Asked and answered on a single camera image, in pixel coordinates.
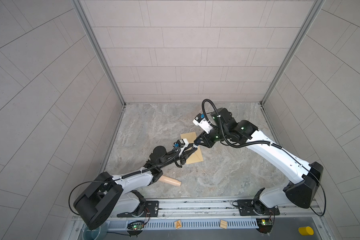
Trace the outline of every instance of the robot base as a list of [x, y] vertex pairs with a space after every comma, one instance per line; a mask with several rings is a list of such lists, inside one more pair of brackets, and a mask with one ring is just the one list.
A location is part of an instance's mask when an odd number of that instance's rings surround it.
[[[259, 214], [257, 214], [254, 211], [254, 208], [252, 206], [252, 201], [253, 201], [253, 199], [237, 200], [237, 204], [240, 206], [239, 207], [240, 216], [259, 216]], [[271, 215], [270, 211], [272, 211], [272, 215], [280, 215], [280, 211], [278, 210], [277, 206], [270, 208], [270, 209], [267, 207], [264, 207], [264, 208], [265, 208], [264, 214], [261, 216], [270, 216]]]
[[144, 211], [140, 216], [133, 216], [130, 212], [125, 212], [122, 214], [117, 214], [117, 217], [145, 217], [145, 214], [147, 213], [147, 208], [149, 210], [150, 217], [157, 217], [158, 215], [158, 201], [146, 201]]

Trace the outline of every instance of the marble floor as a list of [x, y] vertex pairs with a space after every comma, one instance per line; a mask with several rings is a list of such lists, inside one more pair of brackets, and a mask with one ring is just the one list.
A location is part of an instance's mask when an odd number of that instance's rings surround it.
[[[259, 103], [216, 103], [232, 112], [237, 122], [249, 120], [272, 138]], [[212, 108], [206, 104], [206, 111]], [[201, 103], [130, 104], [121, 121], [106, 171], [124, 174], [139, 169], [149, 159], [154, 147], [167, 151], [180, 134], [202, 129], [192, 123], [201, 112]], [[203, 162], [175, 164], [163, 168], [164, 175], [182, 182], [180, 187], [156, 182], [137, 189], [145, 198], [253, 196], [262, 187], [273, 187], [286, 178], [257, 153], [246, 147], [235, 149], [216, 143], [208, 149], [201, 146]]]

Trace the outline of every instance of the mounting plate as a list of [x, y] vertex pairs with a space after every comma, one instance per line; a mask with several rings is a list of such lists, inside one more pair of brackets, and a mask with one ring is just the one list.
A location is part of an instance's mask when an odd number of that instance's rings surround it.
[[[239, 205], [243, 205], [243, 206], [248, 206], [247, 209], [243, 208], [239, 208], [239, 212], [240, 212], [240, 216], [270, 216], [270, 212], [266, 211], [264, 215], [258, 215], [257, 213], [255, 213], [253, 211], [252, 208], [250, 208], [250, 203], [252, 202], [252, 199], [239, 199], [237, 200], [237, 203]], [[278, 210], [278, 207], [275, 206], [273, 208], [265, 208], [266, 210], [271, 210], [273, 212], [274, 215], [280, 215], [280, 211]]]
[[[157, 217], [158, 215], [158, 201], [146, 201], [145, 207], [148, 208], [150, 217]], [[144, 208], [143, 213], [140, 217], [145, 217], [146, 209]], [[135, 217], [130, 212], [125, 212], [122, 214], [117, 214], [117, 217]]]

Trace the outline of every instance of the wire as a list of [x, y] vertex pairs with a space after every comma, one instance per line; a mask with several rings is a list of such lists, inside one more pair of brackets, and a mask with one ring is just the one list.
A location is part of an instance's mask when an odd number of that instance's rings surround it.
[[111, 183], [111, 182], [114, 182], [114, 181], [117, 181], [117, 180], [120, 180], [120, 179], [116, 179], [116, 180], [112, 180], [112, 181], [86, 181], [86, 182], [82, 182], [80, 183], [79, 185], [77, 185], [76, 187], [74, 187], [71, 191], [71, 193], [69, 194], [69, 197], [68, 197], [68, 207], [69, 209], [71, 210], [71, 212], [73, 212], [74, 214], [76, 215], [80, 215], [78, 214], [77, 212], [73, 211], [72, 208], [71, 208], [71, 195], [73, 193], [73, 191], [80, 185], [83, 185], [83, 184], [86, 184], [86, 183], [90, 183], [90, 182], [100, 182], [100, 183]]
[[123, 236], [130, 236], [129, 234], [122, 234], [122, 233], [118, 233], [118, 232], [107, 232], [107, 233], [114, 233], [114, 234], [119, 234], [119, 235], [123, 235]]

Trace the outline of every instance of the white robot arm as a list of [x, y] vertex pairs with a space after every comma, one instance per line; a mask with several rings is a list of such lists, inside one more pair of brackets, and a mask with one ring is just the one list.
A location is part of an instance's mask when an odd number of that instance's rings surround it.
[[[216, 125], [209, 121], [205, 113], [206, 102], [214, 109], [211, 116]], [[290, 202], [302, 208], [310, 207], [323, 172], [319, 163], [309, 164], [294, 156], [247, 120], [237, 123], [226, 108], [217, 109], [209, 99], [202, 102], [202, 111], [193, 123], [204, 131], [193, 144], [187, 139], [179, 139], [169, 152], [165, 147], [157, 146], [150, 154], [150, 160], [139, 170], [113, 176], [103, 172], [82, 192], [73, 206], [89, 229], [96, 229], [110, 214], [129, 212], [139, 216], [144, 211], [145, 199], [136, 188], [155, 183], [163, 175], [161, 168], [169, 164], [175, 163], [182, 167], [198, 146], [211, 148], [216, 142], [222, 141], [229, 147], [247, 147], [255, 151], [288, 178], [287, 182], [279, 186], [260, 189], [247, 207], [259, 215], [265, 214], [274, 206]]]

